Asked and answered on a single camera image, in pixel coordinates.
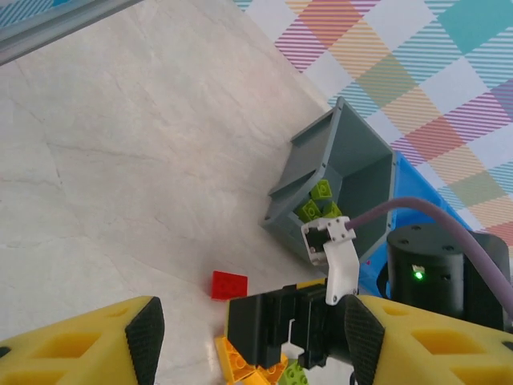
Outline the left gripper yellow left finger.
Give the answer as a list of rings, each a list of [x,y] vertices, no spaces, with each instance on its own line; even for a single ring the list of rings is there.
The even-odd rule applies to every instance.
[[[1,342],[3,384],[153,384],[164,340],[159,298],[141,296]]]

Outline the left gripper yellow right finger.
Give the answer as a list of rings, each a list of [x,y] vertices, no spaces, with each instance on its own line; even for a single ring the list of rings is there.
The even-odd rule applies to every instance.
[[[345,299],[359,384],[510,384],[507,332],[368,295]]]

